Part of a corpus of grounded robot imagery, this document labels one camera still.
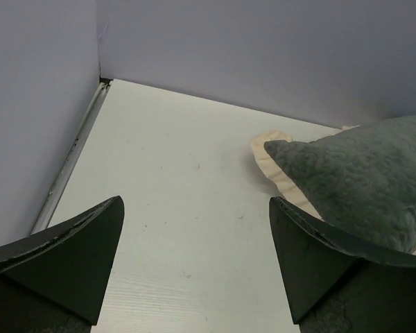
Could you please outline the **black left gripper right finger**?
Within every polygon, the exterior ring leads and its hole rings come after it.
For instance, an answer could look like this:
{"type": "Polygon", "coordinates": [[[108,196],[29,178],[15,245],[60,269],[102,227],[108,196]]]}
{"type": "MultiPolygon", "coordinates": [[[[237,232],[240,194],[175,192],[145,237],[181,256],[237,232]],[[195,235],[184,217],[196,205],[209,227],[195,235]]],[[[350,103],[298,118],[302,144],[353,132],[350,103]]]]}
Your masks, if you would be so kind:
{"type": "Polygon", "coordinates": [[[269,219],[302,332],[416,332],[416,256],[329,225],[281,197],[269,219]]]}

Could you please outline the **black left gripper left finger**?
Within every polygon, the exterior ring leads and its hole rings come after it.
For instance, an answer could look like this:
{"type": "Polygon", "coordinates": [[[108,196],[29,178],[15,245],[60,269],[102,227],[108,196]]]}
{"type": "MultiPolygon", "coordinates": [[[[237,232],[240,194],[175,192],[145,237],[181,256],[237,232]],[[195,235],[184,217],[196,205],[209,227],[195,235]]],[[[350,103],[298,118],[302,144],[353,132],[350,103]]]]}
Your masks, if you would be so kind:
{"type": "Polygon", "coordinates": [[[90,332],[124,220],[122,197],[0,246],[0,332],[90,332]]]}

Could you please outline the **green and cream pillowcase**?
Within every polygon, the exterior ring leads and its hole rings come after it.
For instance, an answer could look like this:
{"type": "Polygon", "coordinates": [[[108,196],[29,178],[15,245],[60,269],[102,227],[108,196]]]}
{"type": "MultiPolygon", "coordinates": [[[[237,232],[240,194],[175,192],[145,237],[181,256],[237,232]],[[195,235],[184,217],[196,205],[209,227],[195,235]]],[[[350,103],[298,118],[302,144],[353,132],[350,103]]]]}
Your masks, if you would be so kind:
{"type": "Polygon", "coordinates": [[[344,127],[310,142],[270,131],[250,146],[289,203],[364,240],[416,255],[416,116],[344,127]]]}

